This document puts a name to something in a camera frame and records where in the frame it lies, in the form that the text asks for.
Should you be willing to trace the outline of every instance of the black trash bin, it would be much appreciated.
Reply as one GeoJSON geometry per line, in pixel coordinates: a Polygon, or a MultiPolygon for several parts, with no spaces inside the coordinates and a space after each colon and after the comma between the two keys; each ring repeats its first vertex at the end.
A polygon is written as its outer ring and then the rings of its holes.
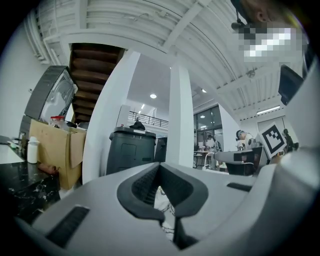
{"type": "Polygon", "coordinates": [[[109,139],[111,146],[106,175],[154,162],[156,141],[154,133],[116,127],[109,139]]]}

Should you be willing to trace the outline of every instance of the balcony railing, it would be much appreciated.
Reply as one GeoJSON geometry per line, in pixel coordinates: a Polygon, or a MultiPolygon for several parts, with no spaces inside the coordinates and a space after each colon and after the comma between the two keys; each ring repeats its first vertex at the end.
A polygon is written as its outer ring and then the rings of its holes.
{"type": "Polygon", "coordinates": [[[139,118],[139,121],[144,124],[153,125],[168,129],[169,122],[159,118],[155,118],[145,114],[139,114],[136,112],[129,112],[128,120],[136,121],[139,118]]]}

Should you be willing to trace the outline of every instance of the ceiling light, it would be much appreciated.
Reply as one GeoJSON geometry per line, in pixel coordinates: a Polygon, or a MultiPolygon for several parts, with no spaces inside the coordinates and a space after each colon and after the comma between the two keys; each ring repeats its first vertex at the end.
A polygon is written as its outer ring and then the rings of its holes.
{"type": "Polygon", "coordinates": [[[269,112],[269,111],[277,110],[277,109],[280,109],[280,106],[274,106],[274,107],[268,108],[268,109],[266,109],[266,110],[259,111],[259,112],[257,112],[256,114],[257,114],[257,115],[260,115],[260,114],[263,114],[263,113],[265,113],[265,112],[269,112]]]}

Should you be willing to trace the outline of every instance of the black countertop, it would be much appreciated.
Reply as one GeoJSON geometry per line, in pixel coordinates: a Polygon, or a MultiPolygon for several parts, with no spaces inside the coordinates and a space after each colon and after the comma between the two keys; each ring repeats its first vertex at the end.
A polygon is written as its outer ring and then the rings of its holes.
{"type": "MultiPolygon", "coordinates": [[[[13,151],[22,157],[17,149],[13,151]]],[[[59,176],[39,170],[38,164],[27,161],[0,164],[0,182],[14,200],[14,214],[30,224],[60,200],[59,176]]]]}
{"type": "Polygon", "coordinates": [[[49,177],[38,169],[37,164],[27,161],[0,164],[0,180],[9,193],[23,190],[49,177]]]}

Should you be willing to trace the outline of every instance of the white pillar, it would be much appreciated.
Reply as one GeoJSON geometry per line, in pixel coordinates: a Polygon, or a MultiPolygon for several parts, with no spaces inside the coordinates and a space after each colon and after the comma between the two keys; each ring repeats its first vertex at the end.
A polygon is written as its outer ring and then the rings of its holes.
{"type": "Polygon", "coordinates": [[[86,133],[82,162],[82,181],[103,176],[121,106],[126,103],[129,87],[140,53],[129,50],[116,65],[95,104],[86,133]]]}
{"type": "Polygon", "coordinates": [[[236,132],[240,130],[238,122],[219,104],[222,129],[223,129],[223,149],[224,151],[237,151],[236,132]]]}
{"type": "Polygon", "coordinates": [[[194,113],[188,70],[176,63],[171,67],[169,127],[165,161],[193,167],[194,113]]]}

